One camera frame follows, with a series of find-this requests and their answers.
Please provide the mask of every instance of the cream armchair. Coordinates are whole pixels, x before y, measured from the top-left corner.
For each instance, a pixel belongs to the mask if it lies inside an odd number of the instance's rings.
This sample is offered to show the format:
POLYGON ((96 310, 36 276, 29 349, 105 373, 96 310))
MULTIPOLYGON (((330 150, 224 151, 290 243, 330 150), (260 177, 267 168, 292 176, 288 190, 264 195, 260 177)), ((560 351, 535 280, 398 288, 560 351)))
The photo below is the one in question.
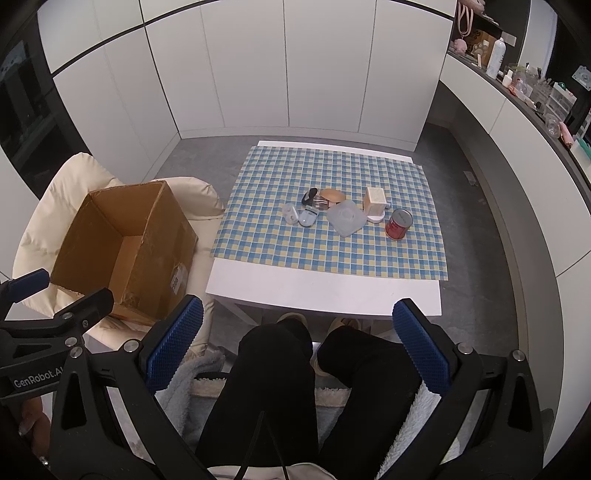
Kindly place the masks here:
MULTIPOLYGON (((224 206, 213 187, 201 180, 192 177, 161 180, 165 180, 170 186, 198 237, 187 293, 202 300, 204 318, 203 326, 191 344, 188 355, 200 356, 207 348, 211 331, 213 299, 205 293, 205 288, 213 264, 211 250, 222 221, 224 206)), ((18 246, 12 276, 17 278, 38 268, 45 268, 51 273, 61 243, 86 194, 116 185, 123 184, 90 155, 79 153, 66 161, 33 212, 18 246)), ((50 284, 49 288, 23 303, 52 317, 73 301, 75 298, 67 292, 50 284)), ((118 349, 131 338, 142 339, 148 329, 143 325, 107 317, 88 333, 107 347, 118 349)))

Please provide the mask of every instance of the small container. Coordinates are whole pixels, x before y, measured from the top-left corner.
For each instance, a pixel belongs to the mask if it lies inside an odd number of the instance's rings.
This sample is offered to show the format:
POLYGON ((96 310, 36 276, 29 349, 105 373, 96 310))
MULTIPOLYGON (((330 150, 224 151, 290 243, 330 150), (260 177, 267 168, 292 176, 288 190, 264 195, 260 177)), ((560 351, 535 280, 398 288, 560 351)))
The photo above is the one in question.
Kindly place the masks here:
POLYGON ((507 72, 507 75, 505 75, 505 78, 503 78, 503 87, 509 88, 509 85, 511 85, 512 81, 513 81, 513 70, 509 70, 509 72, 507 72))
POLYGON ((301 226, 312 226, 314 225, 320 210, 314 208, 311 205, 307 205, 306 208, 300 213, 298 221, 301 226))
POLYGON ((363 211, 372 223, 380 223, 384 220, 386 209, 386 194, 381 187, 367 187, 363 196, 363 211))
POLYGON ((299 219, 296 206, 293 203, 286 203, 281 209, 281 213, 283 214, 283 218, 285 219, 285 221, 290 225, 297 223, 299 219))
POLYGON ((386 233, 394 240, 402 240, 413 224, 413 216, 408 210, 399 208, 394 210, 390 221, 386 223, 386 233))
POLYGON ((368 221, 367 215, 359 210, 353 200, 345 200, 330 207, 326 212, 326 216, 332 228, 344 238, 363 228, 368 221))

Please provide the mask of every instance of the hand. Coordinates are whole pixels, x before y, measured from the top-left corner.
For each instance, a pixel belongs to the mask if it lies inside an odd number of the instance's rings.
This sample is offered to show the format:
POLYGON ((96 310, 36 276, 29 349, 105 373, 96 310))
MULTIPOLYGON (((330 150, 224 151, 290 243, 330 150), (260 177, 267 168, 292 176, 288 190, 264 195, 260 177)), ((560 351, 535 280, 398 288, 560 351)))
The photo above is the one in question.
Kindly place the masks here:
POLYGON ((47 456, 49 452, 49 436, 51 422, 43 413, 41 397, 25 400, 21 407, 21 422, 18 426, 18 433, 25 436, 33 431, 31 450, 35 456, 47 456))

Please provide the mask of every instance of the blue gripper pad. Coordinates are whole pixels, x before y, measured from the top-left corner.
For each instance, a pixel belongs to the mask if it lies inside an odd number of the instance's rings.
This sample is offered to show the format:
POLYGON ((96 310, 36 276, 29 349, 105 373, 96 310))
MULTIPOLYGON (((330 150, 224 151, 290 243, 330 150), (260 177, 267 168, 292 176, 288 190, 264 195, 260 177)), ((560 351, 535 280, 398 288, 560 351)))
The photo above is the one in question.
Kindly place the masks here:
POLYGON ((49 273, 40 268, 22 277, 11 280, 8 286, 8 299, 19 303, 49 286, 49 273))
POLYGON ((403 300, 394 305, 392 321, 429 391, 445 395, 451 385, 447 359, 403 300))
POLYGON ((151 394, 168 387, 203 324, 203 303, 193 298, 171 325, 146 363, 145 385, 151 394))

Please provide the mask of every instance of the sticker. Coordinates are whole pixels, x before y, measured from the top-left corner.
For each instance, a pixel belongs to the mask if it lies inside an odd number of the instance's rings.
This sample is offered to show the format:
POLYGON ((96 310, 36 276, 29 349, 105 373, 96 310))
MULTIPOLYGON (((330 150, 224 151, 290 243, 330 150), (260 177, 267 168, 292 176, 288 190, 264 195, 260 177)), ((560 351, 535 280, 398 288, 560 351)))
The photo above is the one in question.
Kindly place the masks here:
POLYGON ((181 285, 187 283, 188 278, 189 272, 187 271, 187 267, 185 267, 183 264, 180 264, 174 269, 173 279, 170 281, 170 289, 175 295, 178 293, 181 285))

